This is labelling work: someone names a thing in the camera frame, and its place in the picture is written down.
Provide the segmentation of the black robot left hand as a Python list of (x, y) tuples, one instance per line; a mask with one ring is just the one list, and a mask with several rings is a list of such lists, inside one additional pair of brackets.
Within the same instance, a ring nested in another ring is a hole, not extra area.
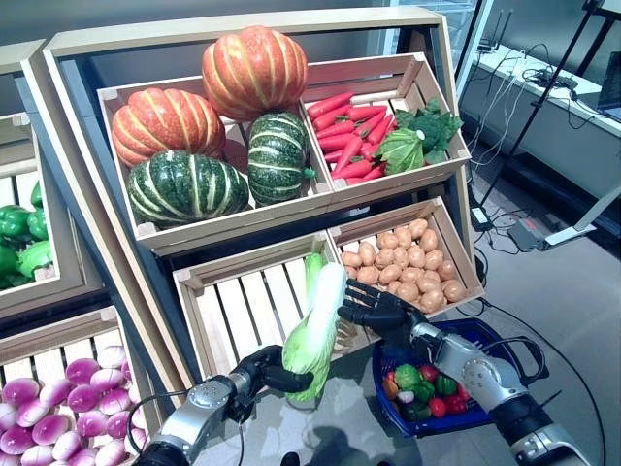
[(313, 373), (297, 374), (282, 365), (282, 346), (270, 345), (245, 357), (228, 375), (236, 391), (254, 398), (264, 387), (283, 393), (298, 393), (308, 389)]

